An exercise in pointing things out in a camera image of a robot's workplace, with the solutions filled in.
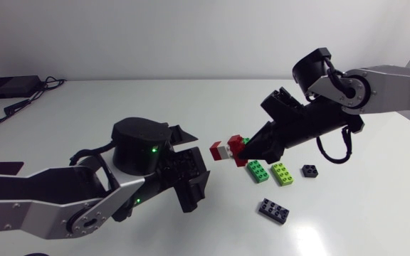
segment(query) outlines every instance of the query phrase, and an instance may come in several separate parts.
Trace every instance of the lime green lego brick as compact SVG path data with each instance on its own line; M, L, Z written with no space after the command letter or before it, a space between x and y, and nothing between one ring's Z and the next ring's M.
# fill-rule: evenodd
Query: lime green lego brick
M271 171L281 186L292 184L293 177L289 174L289 171L283 164L279 163L272 165Z
M267 173L267 171L261 166L259 161L250 161L247 165L246 168L253 174L254 178L256 179L257 183L260 183L262 181L268 180L268 177L270 177Z

